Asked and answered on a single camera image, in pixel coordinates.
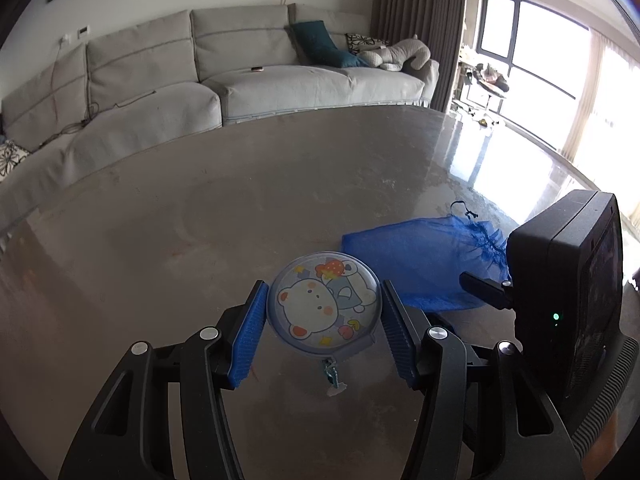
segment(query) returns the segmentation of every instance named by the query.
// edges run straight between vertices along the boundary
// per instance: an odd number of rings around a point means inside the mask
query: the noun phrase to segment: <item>sofa backrest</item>
[[[290,4],[289,20],[291,23],[323,21],[329,36],[340,50],[347,50],[345,34],[369,35],[369,20],[362,14],[337,12],[335,10],[318,9],[301,4]]]
[[[94,111],[157,88],[198,80],[187,10],[91,40],[86,51]]]
[[[4,134],[30,152],[86,114],[84,44],[2,99]]]
[[[197,9],[191,21],[200,81],[241,68],[298,62],[286,30],[286,6]]]

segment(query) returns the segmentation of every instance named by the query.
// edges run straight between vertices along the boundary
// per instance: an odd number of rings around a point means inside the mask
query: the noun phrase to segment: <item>window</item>
[[[552,147],[569,135],[587,73],[591,33],[582,25],[525,0],[484,0],[476,51],[509,77],[507,97],[490,109]],[[469,87],[467,98],[486,104]]]

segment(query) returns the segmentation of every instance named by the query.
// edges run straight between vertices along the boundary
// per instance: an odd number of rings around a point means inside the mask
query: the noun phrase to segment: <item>wall outlet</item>
[[[89,25],[85,25],[82,28],[78,29],[78,40],[82,40],[85,36],[88,36],[91,33],[91,28]]]

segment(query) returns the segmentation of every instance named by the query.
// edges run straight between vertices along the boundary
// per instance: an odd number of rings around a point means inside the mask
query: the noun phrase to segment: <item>teal pillow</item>
[[[329,36],[324,22],[293,23],[291,30],[298,44],[313,64],[348,68],[354,66],[368,67],[369,65],[359,57],[338,50]]]

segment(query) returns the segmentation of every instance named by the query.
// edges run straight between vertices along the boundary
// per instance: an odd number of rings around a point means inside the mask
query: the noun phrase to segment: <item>patterned pillow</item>
[[[377,40],[361,34],[345,34],[345,36],[347,37],[347,48],[352,54],[389,46],[389,42],[386,40]]]
[[[9,172],[20,164],[30,153],[12,140],[0,144],[0,182]]]

